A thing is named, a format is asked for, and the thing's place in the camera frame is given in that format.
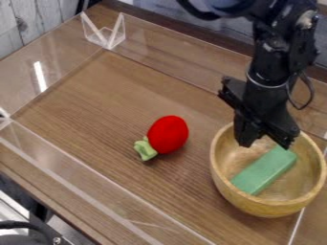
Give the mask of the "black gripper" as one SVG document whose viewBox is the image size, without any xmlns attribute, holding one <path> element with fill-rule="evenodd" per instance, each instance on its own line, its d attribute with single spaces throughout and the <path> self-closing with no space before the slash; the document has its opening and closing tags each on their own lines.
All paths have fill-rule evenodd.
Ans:
<svg viewBox="0 0 327 245">
<path fill-rule="evenodd" d="M 241 147 L 267 135 L 277 145 L 289 149 L 299 136 L 299 126 L 287 111 L 293 78 L 281 84 L 263 85 L 249 78 L 243 81 L 224 77 L 219 97 L 233 108 L 233 136 Z"/>
</svg>

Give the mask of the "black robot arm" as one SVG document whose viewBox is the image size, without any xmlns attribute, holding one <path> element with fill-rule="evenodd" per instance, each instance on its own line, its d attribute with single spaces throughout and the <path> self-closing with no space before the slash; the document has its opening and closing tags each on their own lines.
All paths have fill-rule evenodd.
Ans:
<svg viewBox="0 0 327 245">
<path fill-rule="evenodd" d="M 288 148 L 300 134 L 287 107 L 307 106 L 291 98 L 297 80 L 311 84 L 305 69 L 319 51 L 315 46 L 316 0 L 204 0 L 201 11 L 189 0 L 176 0 L 196 18 L 213 21 L 244 17 L 252 21 L 253 55 L 247 79 L 223 78 L 220 99 L 233 108 L 233 137 L 249 147 L 269 137 Z"/>
</svg>

